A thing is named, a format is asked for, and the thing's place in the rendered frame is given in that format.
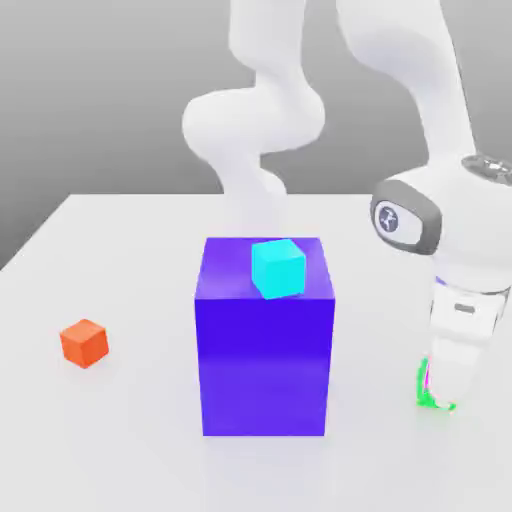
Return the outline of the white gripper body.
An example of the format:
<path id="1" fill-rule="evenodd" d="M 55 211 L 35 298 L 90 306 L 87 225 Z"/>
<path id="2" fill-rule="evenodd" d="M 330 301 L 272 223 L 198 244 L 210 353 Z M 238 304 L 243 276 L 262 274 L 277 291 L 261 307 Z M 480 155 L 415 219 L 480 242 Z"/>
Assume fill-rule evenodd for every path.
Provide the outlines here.
<path id="1" fill-rule="evenodd" d="M 505 291 L 475 291 L 436 282 L 430 309 L 431 347 L 455 343 L 486 349 L 505 310 Z"/>

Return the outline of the small green cube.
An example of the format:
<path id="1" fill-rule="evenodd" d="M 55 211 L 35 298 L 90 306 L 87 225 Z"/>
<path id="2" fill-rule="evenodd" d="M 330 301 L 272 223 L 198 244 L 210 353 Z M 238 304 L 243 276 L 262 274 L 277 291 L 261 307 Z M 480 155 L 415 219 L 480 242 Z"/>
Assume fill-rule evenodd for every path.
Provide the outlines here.
<path id="1" fill-rule="evenodd" d="M 416 373 L 416 404 L 420 407 L 439 409 L 448 412 L 456 410 L 455 403 L 440 404 L 432 395 L 429 387 L 430 361 L 423 357 Z"/>

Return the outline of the small cyan cube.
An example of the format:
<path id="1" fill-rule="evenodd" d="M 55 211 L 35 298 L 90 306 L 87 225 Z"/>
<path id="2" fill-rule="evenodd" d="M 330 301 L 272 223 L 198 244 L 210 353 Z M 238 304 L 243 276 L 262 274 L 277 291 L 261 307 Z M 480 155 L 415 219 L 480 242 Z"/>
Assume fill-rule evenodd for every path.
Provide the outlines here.
<path id="1" fill-rule="evenodd" d="M 266 300 L 303 294 L 306 256 L 291 239 L 254 243 L 251 279 Z"/>

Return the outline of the small orange cube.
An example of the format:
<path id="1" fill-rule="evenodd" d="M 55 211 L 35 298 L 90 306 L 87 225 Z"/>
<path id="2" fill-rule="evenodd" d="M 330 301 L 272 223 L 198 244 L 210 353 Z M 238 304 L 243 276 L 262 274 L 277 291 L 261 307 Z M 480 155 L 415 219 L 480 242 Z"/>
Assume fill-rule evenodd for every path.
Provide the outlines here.
<path id="1" fill-rule="evenodd" d="M 88 368 L 109 353 L 106 329 L 82 319 L 60 332 L 64 358 L 81 368 Z"/>

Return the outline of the large purple box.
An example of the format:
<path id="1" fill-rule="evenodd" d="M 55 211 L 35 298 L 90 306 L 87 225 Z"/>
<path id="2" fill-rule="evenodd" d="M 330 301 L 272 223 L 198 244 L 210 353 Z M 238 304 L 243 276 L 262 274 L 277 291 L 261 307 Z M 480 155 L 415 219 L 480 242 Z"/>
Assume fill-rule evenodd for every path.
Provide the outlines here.
<path id="1" fill-rule="evenodd" d="M 206 436 L 325 432 L 335 294 L 317 238 L 297 238 L 305 291 L 266 300 L 251 279 L 252 238 L 207 238 L 194 297 Z"/>

